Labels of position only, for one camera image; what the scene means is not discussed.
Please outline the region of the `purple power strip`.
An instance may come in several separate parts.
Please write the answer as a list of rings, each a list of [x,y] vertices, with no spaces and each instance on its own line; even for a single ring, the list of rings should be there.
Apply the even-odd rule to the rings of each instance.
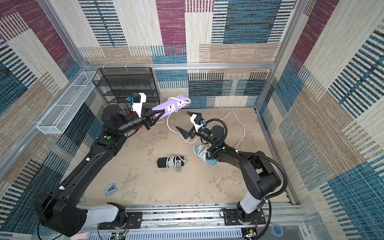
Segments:
[[[173,112],[177,112],[178,110],[186,107],[191,103],[191,100],[183,95],[179,95],[177,97],[170,97],[166,102],[153,107],[153,111],[164,110],[165,113],[160,117],[160,119],[170,115]]]

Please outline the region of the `black power strip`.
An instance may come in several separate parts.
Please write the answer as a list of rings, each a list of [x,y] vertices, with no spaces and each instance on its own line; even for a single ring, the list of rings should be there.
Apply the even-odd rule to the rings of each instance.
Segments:
[[[183,156],[169,155],[165,158],[159,158],[157,160],[158,168],[177,169],[184,166],[186,160]]]

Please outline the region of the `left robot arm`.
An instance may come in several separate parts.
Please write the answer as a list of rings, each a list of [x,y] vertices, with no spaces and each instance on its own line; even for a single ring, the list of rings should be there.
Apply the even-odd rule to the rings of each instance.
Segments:
[[[89,153],[78,166],[51,192],[34,199],[39,216],[38,226],[44,226],[64,236],[77,234],[90,211],[77,204],[101,169],[120,151],[128,138],[140,127],[149,130],[164,115],[165,110],[142,110],[129,114],[118,105],[107,106],[102,114],[103,132],[91,145]]]

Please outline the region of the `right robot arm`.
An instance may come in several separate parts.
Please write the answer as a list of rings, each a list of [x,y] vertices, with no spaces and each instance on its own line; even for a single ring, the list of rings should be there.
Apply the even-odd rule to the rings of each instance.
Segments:
[[[263,152],[243,152],[226,144],[228,127],[221,119],[205,121],[202,114],[187,112],[193,127],[186,131],[177,130],[187,140],[199,137],[202,145],[197,156],[204,161],[230,164],[241,170],[247,193],[237,204],[240,224],[251,223],[265,203],[286,191],[288,178],[284,168]]]

